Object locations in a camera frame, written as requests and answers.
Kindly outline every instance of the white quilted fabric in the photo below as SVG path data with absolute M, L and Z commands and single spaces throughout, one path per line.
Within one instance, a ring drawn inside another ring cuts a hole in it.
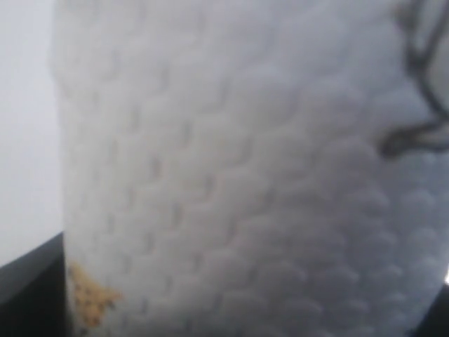
M 88 336 L 415 328 L 449 157 L 376 152 L 429 118 L 402 47 L 388 0 L 57 1 L 67 259 L 123 294 Z

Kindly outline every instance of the white cylindrical object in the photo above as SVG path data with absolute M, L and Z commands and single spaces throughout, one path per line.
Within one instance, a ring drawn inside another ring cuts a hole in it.
M 59 0 L 53 38 L 76 333 L 419 324 L 449 158 L 377 153 L 429 118 L 389 1 Z

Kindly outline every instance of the white wall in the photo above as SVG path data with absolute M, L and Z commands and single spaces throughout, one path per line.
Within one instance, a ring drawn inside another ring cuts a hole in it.
M 61 231 L 52 3 L 0 1 L 0 266 Z

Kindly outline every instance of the quilted pattern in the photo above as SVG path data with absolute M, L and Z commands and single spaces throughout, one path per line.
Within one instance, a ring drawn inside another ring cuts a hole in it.
M 88 336 L 391 337 L 449 262 L 449 157 L 388 0 L 58 0 L 66 252 Z

